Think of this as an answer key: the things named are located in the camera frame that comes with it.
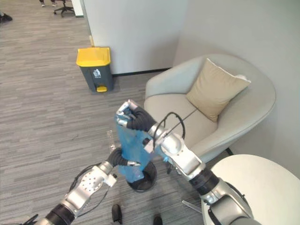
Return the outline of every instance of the black baseboard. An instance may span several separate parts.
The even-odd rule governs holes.
[[[170,69],[170,68],[144,70],[144,71],[138,71],[138,72],[123,73],[123,74],[113,74],[112,76],[113,77],[118,77],[118,76],[130,76],[130,75],[137,75],[137,74],[149,74],[149,73],[164,72],[168,69]]]
[[[225,151],[228,153],[228,155],[233,156],[234,153],[230,150],[230,148],[225,149]]]

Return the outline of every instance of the black trash can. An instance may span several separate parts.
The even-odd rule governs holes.
[[[78,49],[76,63],[92,92],[106,92],[113,89],[110,62],[110,49],[108,47]]]

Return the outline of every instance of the beige cushion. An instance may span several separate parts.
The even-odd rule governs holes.
[[[162,94],[154,95],[145,100],[144,108],[150,115],[160,122],[169,112],[177,113],[184,120],[186,128],[185,144],[191,148],[203,138],[212,134],[218,124],[207,119],[186,98],[185,94]],[[170,116],[166,121],[166,128],[172,128],[178,123],[175,116]],[[179,124],[174,132],[181,135],[182,128]]]
[[[233,76],[206,59],[187,98],[207,118],[216,122],[229,101],[250,83],[244,77]]]

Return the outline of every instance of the blue plastic bag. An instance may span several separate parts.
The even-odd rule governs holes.
[[[119,172],[125,176],[129,183],[133,183],[144,178],[142,171],[155,156],[155,153],[146,152],[143,146],[143,140],[145,138],[151,139],[151,137],[143,131],[131,130],[118,124],[117,133],[122,145],[122,156],[141,164],[141,166],[119,166]]]

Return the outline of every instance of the shoe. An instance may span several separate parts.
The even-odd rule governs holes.
[[[12,21],[13,18],[7,14],[4,14],[3,17],[2,17],[3,20],[7,20],[7,21]]]
[[[112,206],[112,220],[113,222],[118,221],[120,224],[122,224],[122,211],[118,204],[114,204]]]
[[[160,216],[155,216],[153,220],[153,225],[163,225],[163,220]]]

